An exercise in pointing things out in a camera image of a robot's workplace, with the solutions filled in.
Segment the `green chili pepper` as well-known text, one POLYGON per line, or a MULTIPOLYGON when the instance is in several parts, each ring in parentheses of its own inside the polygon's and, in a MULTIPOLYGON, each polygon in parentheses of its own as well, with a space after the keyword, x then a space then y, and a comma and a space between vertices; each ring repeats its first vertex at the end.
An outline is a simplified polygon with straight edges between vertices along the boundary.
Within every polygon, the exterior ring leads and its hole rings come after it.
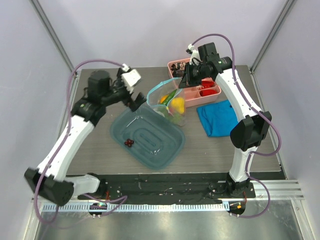
POLYGON ((163 102, 162 105, 167 106, 169 101, 175 96, 176 92, 177 92, 177 90, 175 89, 170 94, 168 94, 168 97, 165 99, 165 101, 163 102))

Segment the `yellow pear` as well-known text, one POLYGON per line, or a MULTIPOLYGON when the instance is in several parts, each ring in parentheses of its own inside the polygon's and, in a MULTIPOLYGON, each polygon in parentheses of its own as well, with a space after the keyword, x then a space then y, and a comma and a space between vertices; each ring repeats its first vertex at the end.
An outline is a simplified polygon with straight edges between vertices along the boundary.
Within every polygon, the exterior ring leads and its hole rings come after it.
POLYGON ((177 113, 183 115, 185 113, 185 99, 183 97, 175 97, 170 102, 170 107, 177 113))

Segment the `yellow green mango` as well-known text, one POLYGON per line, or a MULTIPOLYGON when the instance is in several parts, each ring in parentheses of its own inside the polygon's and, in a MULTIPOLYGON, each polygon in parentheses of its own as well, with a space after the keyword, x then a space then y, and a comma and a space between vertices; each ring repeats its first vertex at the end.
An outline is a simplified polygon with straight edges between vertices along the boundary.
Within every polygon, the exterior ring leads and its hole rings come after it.
POLYGON ((163 102, 166 100, 167 97, 168 97, 168 95, 162 96, 162 98, 160 99, 159 103, 163 104, 163 102))

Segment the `clear zip top bag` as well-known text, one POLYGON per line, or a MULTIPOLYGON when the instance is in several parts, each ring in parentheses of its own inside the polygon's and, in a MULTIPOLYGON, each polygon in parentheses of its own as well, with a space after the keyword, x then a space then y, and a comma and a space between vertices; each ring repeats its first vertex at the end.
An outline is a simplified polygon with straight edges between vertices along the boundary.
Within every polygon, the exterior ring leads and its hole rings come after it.
POLYGON ((171 123, 183 126, 186 123, 186 97, 179 88, 180 77, 160 82, 147 94, 147 104, 171 123))

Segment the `green grape bunch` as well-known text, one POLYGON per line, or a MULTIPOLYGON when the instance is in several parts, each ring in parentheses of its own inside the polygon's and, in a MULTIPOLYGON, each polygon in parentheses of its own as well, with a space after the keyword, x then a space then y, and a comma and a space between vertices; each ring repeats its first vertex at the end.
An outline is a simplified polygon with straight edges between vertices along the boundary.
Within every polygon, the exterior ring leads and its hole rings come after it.
POLYGON ((178 112, 170 113, 168 111, 164 111, 165 118, 170 121, 171 123, 183 126, 186 123, 186 118, 183 114, 180 114, 178 112))

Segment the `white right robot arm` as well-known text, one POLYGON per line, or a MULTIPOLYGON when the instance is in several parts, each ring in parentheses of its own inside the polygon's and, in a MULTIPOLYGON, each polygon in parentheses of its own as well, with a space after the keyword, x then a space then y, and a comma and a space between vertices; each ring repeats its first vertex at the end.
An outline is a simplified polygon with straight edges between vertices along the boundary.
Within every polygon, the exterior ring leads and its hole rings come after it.
POLYGON ((203 79, 211 78, 235 112, 238 123, 230 132, 234 157, 225 190, 230 197, 236 198, 249 188, 253 154, 266 138, 272 116, 253 101, 240 80, 233 58, 220 57, 213 42, 199 47, 189 44, 186 52, 190 54, 190 60, 185 64, 178 87, 197 87, 203 79))

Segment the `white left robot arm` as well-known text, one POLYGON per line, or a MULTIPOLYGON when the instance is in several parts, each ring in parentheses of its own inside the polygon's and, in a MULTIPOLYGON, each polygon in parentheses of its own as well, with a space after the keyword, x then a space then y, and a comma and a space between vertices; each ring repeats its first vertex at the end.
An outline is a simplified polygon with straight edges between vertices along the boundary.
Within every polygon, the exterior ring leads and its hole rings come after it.
POLYGON ((91 73, 84 95, 71 110, 71 118, 47 157, 28 168, 24 178, 36 196, 62 207, 72 197, 90 194, 100 200, 107 192, 103 181, 94 173, 67 177, 68 168, 86 137, 106 114, 107 107, 122 102, 135 112, 146 98, 139 93, 132 99, 134 87, 141 81, 136 69, 119 68, 116 80, 105 70, 91 73))

